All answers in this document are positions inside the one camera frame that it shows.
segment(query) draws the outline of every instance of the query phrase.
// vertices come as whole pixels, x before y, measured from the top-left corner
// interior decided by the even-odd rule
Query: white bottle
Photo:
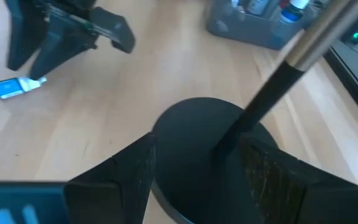
[[[247,11],[257,16],[262,15],[268,3],[269,0],[251,0]]]

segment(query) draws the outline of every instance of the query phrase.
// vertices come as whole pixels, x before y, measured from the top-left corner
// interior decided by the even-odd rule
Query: green led light
[[[358,33],[354,33],[353,38],[357,39],[358,38]]]

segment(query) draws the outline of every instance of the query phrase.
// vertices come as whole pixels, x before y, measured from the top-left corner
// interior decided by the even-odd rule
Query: white cap
[[[290,4],[297,7],[298,9],[304,9],[308,6],[310,0],[291,0]]]

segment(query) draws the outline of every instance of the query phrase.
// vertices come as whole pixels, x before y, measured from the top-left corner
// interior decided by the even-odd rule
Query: wooden surface
[[[150,131],[170,105],[212,96],[245,106],[282,52],[222,39],[204,29],[203,0],[99,0],[127,17],[133,54],[107,39],[48,75],[39,90],[0,100],[0,179],[67,180]],[[9,14],[0,0],[0,80]],[[320,60],[263,119],[280,147],[358,183],[358,107]],[[145,223],[172,223],[150,199]]]

